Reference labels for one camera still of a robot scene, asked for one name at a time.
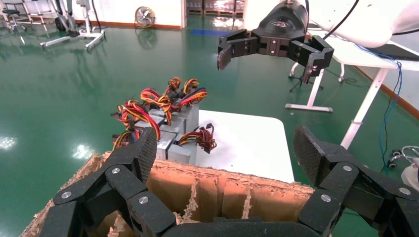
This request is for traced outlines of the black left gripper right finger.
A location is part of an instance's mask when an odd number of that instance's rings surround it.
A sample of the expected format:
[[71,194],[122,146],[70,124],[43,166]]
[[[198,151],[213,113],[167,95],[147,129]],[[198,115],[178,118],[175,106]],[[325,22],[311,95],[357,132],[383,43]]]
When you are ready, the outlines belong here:
[[327,237],[350,209],[381,237],[418,236],[419,193],[414,188],[366,167],[306,126],[296,127],[293,151],[315,187],[297,218],[300,224]]

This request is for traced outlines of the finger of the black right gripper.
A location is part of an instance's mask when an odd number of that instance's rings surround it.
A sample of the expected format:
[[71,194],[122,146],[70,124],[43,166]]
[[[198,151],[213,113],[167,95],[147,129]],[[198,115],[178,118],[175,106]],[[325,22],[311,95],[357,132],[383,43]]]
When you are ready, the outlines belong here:
[[257,37],[246,29],[240,29],[219,38],[217,68],[223,71],[232,58],[256,54],[259,50]]
[[334,49],[318,35],[313,35],[305,43],[293,40],[288,48],[288,58],[304,66],[301,81],[305,84],[330,65],[333,53]]

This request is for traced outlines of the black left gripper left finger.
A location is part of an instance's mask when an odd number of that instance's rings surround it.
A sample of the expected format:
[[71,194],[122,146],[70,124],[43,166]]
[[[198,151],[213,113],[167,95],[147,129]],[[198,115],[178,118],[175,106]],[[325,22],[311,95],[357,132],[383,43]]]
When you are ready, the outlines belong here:
[[97,171],[56,194],[40,236],[97,237],[104,219],[118,211],[135,236],[161,237],[176,219],[146,186],[156,151],[150,127],[138,141],[115,149]]

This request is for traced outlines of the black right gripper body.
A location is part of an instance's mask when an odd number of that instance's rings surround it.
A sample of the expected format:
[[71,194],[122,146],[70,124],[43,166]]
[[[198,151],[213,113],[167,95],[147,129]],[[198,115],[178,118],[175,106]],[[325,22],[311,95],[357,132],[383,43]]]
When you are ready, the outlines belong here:
[[292,42],[304,43],[308,25],[308,12],[297,1],[284,1],[276,5],[251,31],[255,39],[251,52],[269,56],[288,56],[294,49]]

